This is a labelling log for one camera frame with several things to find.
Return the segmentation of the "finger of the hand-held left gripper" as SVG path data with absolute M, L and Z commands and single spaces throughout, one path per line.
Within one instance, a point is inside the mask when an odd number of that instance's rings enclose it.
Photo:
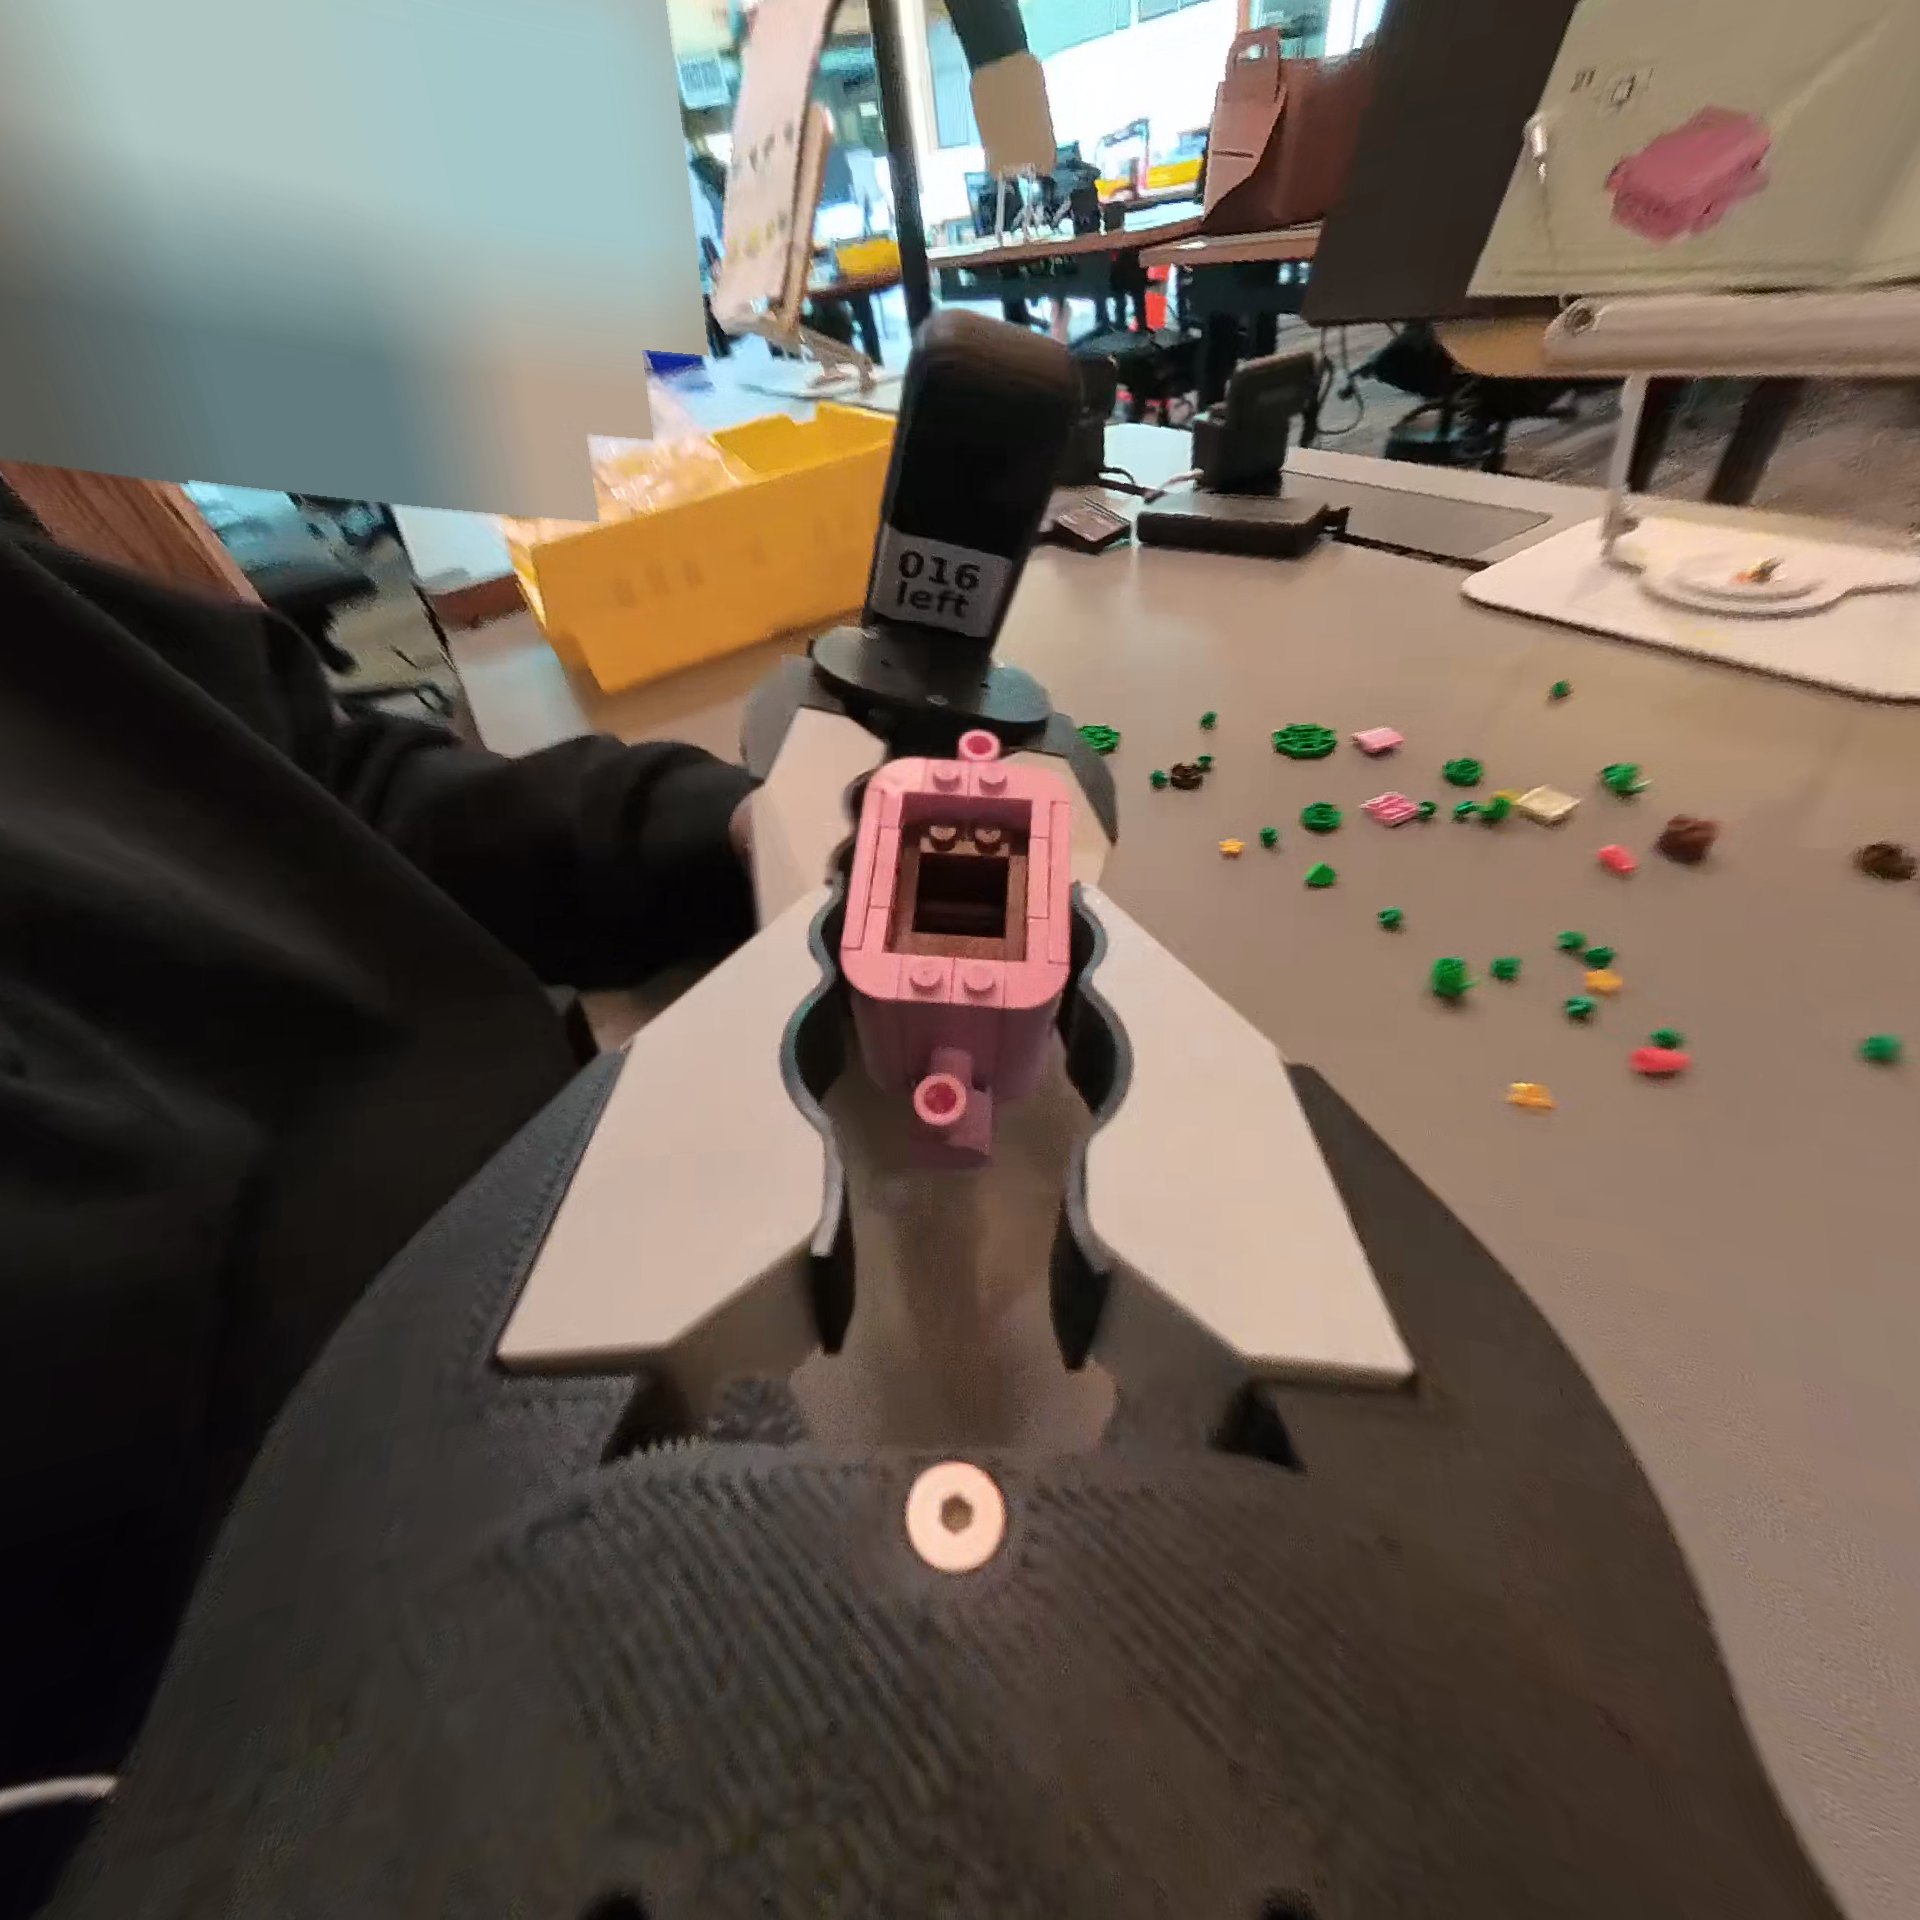
M 1077 885 L 1099 887 L 1114 859 L 1121 802 L 1108 757 L 1071 746 L 1060 773 L 1073 789 L 1071 870 Z
M 771 925 L 820 894 L 857 831 L 859 790 L 884 744 L 857 720 L 816 705 L 794 713 L 767 777 L 752 793 L 756 920 Z

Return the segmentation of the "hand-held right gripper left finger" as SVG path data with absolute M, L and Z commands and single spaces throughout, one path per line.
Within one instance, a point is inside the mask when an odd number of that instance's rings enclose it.
M 623 1048 L 498 1341 L 511 1373 L 787 1373 L 853 1318 L 840 1022 L 807 888 Z

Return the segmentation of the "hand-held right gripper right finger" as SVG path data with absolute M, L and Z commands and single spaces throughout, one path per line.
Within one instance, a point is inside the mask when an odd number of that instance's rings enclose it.
M 1050 1254 L 1073 1368 L 1415 1377 L 1280 1046 L 1089 885 L 1073 891 L 1063 1064 L 1089 1110 Z

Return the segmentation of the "pink brick animal body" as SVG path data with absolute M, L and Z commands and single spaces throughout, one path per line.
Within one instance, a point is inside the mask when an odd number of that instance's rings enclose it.
M 992 1160 L 1073 974 L 1073 783 L 986 728 L 864 783 L 840 974 L 859 1059 L 932 1162 Z

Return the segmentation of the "pale green instruction booklet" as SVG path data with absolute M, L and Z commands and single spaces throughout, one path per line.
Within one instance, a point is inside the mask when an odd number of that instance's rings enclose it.
M 1916 154 L 1916 2 L 1577 3 L 1471 295 L 1913 280 Z

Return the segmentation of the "person's left forearm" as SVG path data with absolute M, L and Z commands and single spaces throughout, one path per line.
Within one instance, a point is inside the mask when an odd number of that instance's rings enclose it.
M 627 989 L 756 929 L 752 775 L 680 739 L 504 757 L 391 713 L 337 725 L 329 785 L 544 984 Z

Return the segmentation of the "wooden top office desk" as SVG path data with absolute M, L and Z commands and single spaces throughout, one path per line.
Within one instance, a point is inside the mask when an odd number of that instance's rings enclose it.
M 940 298 L 1026 303 L 1043 297 L 1112 303 L 1112 325 L 1148 327 L 1145 250 L 1179 243 L 1203 230 L 1193 206 L 1145 207 L 1114 230 L 1045 232 L 1040 238 L 978 238 L 929 253 Z

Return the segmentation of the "yellow plastic bin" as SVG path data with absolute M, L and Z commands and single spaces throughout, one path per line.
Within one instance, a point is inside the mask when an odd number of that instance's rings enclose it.
M 498 523 L 547 643 L 607 691 L 834 621 L 869 589 L 893 418 L 823 402 L 709 437 L 747 486 L 643 518 Z

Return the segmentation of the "black device stand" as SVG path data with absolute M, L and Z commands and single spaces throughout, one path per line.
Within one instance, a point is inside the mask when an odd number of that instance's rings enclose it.
M 1220 496 L 1276 496 L 1297 427 L 1312 427 L 1321 393 L 1315 350 L 1241 361 L 1220 400 L 1192 419 L 1193 481 Z

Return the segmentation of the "black metal pole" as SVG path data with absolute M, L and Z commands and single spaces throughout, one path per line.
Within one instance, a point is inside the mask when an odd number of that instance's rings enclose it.
M 932 311 L 929 239 L 922 206 L 920 141 L 907 73 L 905 2 L 869 2 L 872 51 L 881 88 L 881 120 L 896 206 L 898 283 L 907 330 L 916 334 Z

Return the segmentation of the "scattered small green clips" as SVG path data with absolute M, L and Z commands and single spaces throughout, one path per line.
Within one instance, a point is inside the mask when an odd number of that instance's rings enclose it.
M 1800 1107 L 1916 1105 L 1916 880 L 1853 866 L 1860 843 L 1916 847 L 1913 722 L 1805 691 L 1709 687 L 1667 707 L 1613 697 L 1596 675 L 1562 702 L 1408 727 L 1386 766 L 1355 751 L 1295 763 L 1235 735 L 1203 790 L 1163 785 L 1127 822 L 1121 894 L 1209 983 L 1327 1069 L 1384 1067 L 1392 1089 L 1434 1073 L 1472 1112 L 1514 1080 L 1547 1083 L 1562 1110 L 1600 1091 L 1682 1087 Z M 1443 761 L 1480 757 L 1483 781 L 1452 789 Z M 1632 799 L 1599 773 L 1634 761 Z M 1475 817 L 1496 790 L 1549 783 L 1573 817 Z M 1360 803 L 1400 790 L 1434 803 L 1384 826 Z M 1332 834 L 1300 808 L 1345 808 Z M 1676 866 L 1664 822 L 1721 822 L 1715 853 Z M 1244 854 L 1223 859 L 1220 837 Z M 1608 873 L 1621 843 L 1640 870 Z M 1305 887 L 1327 859 L 1338 885 Z M 1437 955 L 1480 984 L 1429 993 Z M 1589 969 L 1623 978 L 1589 995 Z M 1684 1046 L 1692 1069 L 1645 1079 L 1627 1053 Z

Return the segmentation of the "clear plastic bags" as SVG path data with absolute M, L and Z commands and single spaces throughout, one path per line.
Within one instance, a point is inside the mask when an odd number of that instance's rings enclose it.
M 752 481 L 737 454 L 698 429 L 667 439 L 589 437 L 587 454 L 602 523 L 675 512 Z

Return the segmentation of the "black and tan upright panel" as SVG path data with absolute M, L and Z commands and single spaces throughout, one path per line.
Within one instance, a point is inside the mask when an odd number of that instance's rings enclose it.
M 992 175 L 1050 175 L 1056 135 L 1043 62 L 1019 2 L 944 2 L 969 73 L 978 144 Z

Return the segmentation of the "tilted wooden board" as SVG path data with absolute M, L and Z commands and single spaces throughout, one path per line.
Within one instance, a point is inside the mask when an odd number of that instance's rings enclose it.
M 828 368 L 851 350 L 804 327 L 833 118 L 815 103 L 834 2 L 759 2 L 744 47 L 712 312 Z

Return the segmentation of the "brown paper bag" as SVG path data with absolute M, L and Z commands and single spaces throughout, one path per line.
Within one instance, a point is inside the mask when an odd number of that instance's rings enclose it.
M 1216 88 L 1201 232 L 1321 221 L 1354 167 L 1375 83 L 1372 40 L 1339 57 L 1285 57 L 1276 26 L 1236 34 Z

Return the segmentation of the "person's black jacket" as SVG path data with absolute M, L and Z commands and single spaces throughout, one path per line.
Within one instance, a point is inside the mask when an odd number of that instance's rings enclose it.
M 115 1773 L 394 1251 L 569 1077 L 298 635 L 5 530 L 5 1787 Z

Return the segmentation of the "wooden post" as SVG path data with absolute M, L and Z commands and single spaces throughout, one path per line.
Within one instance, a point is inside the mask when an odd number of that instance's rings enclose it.
M 5 517 L 149 579 L 261 607 L 261 593 L 180 485 L 2 461 Z

